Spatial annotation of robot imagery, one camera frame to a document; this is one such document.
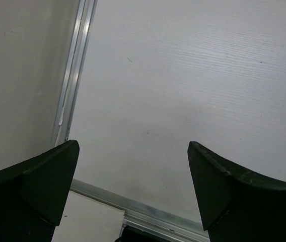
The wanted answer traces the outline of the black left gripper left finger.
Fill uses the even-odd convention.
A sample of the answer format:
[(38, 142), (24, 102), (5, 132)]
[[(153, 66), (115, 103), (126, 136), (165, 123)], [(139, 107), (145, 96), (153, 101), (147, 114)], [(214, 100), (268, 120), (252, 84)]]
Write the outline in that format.
[(0, 241), (51, 241), (60, 225), (79, 157), (69, 140), (0, 170)]

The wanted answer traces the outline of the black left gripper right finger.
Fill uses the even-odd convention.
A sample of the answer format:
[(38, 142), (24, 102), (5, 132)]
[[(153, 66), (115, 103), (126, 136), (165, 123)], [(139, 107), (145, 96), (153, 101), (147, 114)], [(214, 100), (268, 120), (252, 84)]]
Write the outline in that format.
[(187, 154), (202, 226), (211, 241), (286, 241), (286, 182), (196, 141)]

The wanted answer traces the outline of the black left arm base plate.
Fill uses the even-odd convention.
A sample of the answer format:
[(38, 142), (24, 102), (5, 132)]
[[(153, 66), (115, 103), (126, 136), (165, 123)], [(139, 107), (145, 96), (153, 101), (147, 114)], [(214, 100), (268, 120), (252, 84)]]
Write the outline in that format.
[(150, 233), (141, 231), (131, 226), (126, 226), (121, 236), (115, 242), (169, 242)]

